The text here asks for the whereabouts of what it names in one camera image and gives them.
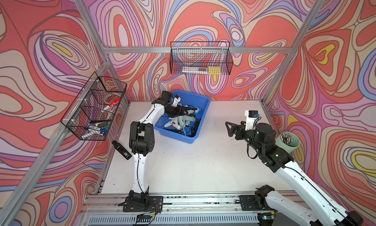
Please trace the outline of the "small white glue gun front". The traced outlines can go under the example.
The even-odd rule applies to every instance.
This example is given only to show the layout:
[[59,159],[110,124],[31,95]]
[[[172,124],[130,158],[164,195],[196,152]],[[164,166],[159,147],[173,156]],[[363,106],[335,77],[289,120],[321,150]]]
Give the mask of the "small white glue gun front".
[[174,127],[175,129],[177,130],[181,130],[182,127],[179,125],[179,122],[178,121],[175,121],[175,120],[170,120],[169,122],[167,122],[163,128],[169,128],[169,127]]

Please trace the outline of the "mint glue gun large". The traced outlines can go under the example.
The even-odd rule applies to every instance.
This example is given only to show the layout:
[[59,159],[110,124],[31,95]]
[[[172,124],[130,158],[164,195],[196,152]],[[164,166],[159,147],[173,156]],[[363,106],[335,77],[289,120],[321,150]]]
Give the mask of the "mint glue gun large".
[[178,116],[178,122],[179,122],[179,125],[182,127],[182,131],[183,131],[184,135],[187,135],[187,133],[185,131],[185,127],[187,125],[189,125],[190,122],[194,122],[195,120],[196,120],[196,118],[193,117],[193,116],[187,116],[187,115]]

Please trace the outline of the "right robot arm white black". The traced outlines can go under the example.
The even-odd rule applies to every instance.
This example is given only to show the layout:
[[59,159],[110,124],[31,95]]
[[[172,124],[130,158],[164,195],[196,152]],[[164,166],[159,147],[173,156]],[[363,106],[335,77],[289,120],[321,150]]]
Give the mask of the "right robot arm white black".
[[329,197],[284,149],[276,145],[276,132],[267,123],[248,129],[244,121],[237,125],[225,123],[228,135],[247,143],[257,157],[273,173],[282,178],[304,200],[308,207],[284,198],[274,188],[264,185],[255,192],[259,209],[271,208],[292,219],[300,226],[361,226],[363,218],[348,211]]

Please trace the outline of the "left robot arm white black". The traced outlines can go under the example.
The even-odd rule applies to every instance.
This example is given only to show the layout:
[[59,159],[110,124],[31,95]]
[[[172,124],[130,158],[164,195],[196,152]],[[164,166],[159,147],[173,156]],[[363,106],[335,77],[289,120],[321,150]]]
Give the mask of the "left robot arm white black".
[[124,212],[161,212],[160,204],[149,194],[145,172],[147,155],[155,146],[154,125],[165,114],[177,117],[187,114],[187,109],[180,104],[181,98],[168,91],[163,91],[161,97],[151,103],[147,114],[139,121],[130,125],[129,147],[134,157],[135,171],[133,186],[125,201],[119,205]]

